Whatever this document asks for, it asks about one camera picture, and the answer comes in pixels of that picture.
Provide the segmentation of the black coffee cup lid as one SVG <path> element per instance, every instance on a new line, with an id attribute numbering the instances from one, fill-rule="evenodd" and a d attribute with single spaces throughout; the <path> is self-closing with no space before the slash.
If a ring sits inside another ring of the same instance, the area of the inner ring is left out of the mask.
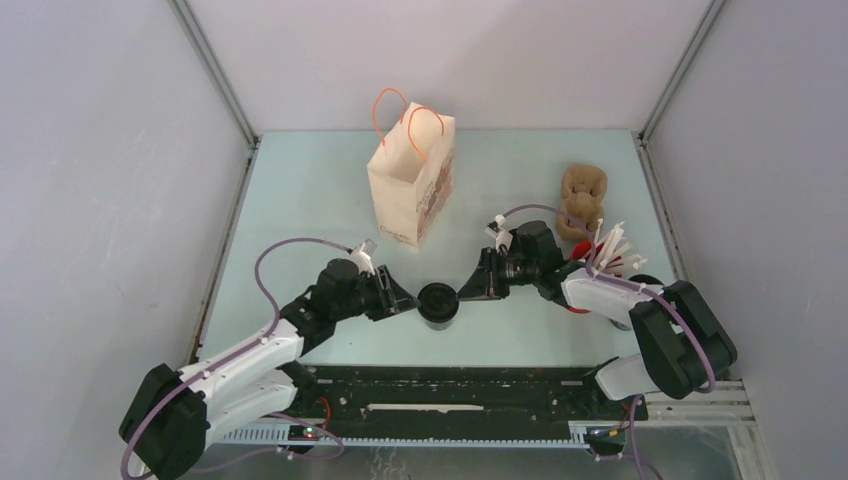
<path id="1" fill-rule="evenodd" d="M 459 310 L 457 292 L 440 282 L 425 285 L 418 293 L 418 302 L 420 315 L 433 323 L 448 322 Z"/>

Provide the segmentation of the dark takeout coffee cup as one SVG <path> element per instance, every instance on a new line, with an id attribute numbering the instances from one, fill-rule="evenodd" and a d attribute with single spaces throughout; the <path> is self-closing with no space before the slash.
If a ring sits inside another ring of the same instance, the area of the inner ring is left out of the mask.
<path id="1" fill-rule="evenodd" d="M 434 331 L 444 331 L 444 330 L 448 329 L 454 322 L 453 317 L 449 317 L 449 318 L 425 317 L 424 320 L 425 320 L 425 324 L 427 325 L 427 327 L 430 328 L 431 330 L 434 330 Z"/>

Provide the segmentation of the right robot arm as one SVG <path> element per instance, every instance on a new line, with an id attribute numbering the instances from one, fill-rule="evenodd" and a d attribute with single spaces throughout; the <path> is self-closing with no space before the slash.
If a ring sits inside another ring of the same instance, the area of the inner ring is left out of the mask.
<path id="1" fill-rule="evenodd" d="M 513 286 L 532 285 L 547 301 L 601 315 L 635 334 L 638 353 L 589 374 L 581 402 L 591 416 L 606 418 L 638 394 L 683 399 L 708 388 L 737 361 L 736 346 L 693 284 L 678 280 L 664 286 L 590 273 L 584 261 L 565 258 L 541 220 L 509 231 L 494 221 L 487 232 L 496 244 L 482 249 L 459 300 L 503 299 Z"/>

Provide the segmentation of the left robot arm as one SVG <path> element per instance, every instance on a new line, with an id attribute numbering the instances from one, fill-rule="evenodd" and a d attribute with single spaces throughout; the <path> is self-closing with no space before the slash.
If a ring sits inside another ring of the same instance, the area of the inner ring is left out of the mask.
<path id="1" fill-rule="evenodd" d="M 131 478 L 129 461 L 137 457 L 150 476 L 177 479 L 245 423 L 285 410 L 308 414 L 316 390 L 300 357 L 328 340 L 339 322 L 380 321 L 418 306 L 386 266 L 362 270 L 348 259 L 330 261 L 252 336 L 206 361 L 179 369 L 162 363 L 146 373 L 119 426 L 122 477 Z"/>

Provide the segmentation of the red straw holder cup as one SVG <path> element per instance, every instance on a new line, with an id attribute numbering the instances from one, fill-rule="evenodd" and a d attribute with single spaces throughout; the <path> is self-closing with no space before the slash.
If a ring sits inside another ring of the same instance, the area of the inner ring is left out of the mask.
<path id="1" fill-rule="evenodd" d="M 586 261 L 599 247 L 593 247 L 589 240 L 579 242 L 572 250 L 568 266 L 574 270 L 567 273 L 561 281 L 561 291 L 565 308 L 576 314 L 595 313 L 609 318 L 615 310 L 615 301 L 619 294 L 614 286 L 605 282 L 592 269 L 586 270 Z"/>

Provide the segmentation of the brown pulp cup carrier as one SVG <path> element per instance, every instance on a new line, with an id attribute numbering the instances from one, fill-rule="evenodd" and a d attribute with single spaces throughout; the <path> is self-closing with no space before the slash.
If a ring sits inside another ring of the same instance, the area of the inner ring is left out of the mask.
<path id="1" fill-rule="evenodd" d="M 608 177 L 599 167 L 588 164 L 569 166 L 561 181 L 560 209 L 579 220 L 595 234 L 605 217 L 602 201 L 607 193 Z"/>

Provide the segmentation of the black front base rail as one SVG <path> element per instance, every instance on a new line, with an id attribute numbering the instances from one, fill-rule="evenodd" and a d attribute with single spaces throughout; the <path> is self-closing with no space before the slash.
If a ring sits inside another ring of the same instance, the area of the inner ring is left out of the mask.
<path id="1" fill-rule="evenodd" d="M 583 440 L 576 428 L 647 419 L 644 404 L 609 400 L 584 367 L 311 366 L 271 370 L 209 402 L 214 440 L 271 412 L 328 421 L 344 443 L 539 444 Z"/>

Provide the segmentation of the aluminium frame rail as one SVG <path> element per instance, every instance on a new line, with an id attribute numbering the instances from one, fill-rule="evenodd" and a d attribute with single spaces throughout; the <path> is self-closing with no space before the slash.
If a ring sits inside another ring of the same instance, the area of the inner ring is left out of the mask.
<path id="1" fill-rule="evenodd" d="M 167 3 L 183 29 L 202 68 L 237 125 L 245 143 L 250 149 L 255 149 L 259 144 L 260 136 L 248 119 L 246 111 L 218 59 L 195 9 L 186 0 L 168 0 Z"/>

